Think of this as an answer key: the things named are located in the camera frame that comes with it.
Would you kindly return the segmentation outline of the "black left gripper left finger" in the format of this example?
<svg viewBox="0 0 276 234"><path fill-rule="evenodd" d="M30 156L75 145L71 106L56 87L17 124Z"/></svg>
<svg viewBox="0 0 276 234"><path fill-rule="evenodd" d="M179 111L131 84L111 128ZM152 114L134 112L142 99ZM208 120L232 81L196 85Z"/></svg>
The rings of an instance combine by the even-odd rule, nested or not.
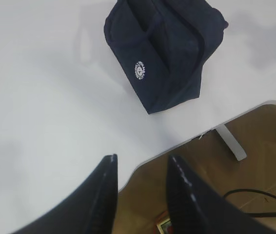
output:
<svg viewBox="0 0 276 234"><path fill-rule="evenodd" d="M118 202L118 156L105 156L60 204L18 234L110 234Z"/></svg>

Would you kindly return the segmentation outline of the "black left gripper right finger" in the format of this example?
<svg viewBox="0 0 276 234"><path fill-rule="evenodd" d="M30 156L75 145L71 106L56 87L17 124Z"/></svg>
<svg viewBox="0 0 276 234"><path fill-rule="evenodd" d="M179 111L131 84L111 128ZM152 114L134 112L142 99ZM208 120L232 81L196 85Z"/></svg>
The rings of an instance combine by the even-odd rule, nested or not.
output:
<svg viewBox="0 0 276 234"><path fill-rule="evenodd" d="M167 207L175 234L275 233L255 218L276 217L276 212L242 212L219 196L180 156L169 156L167 166Z"/></svg>

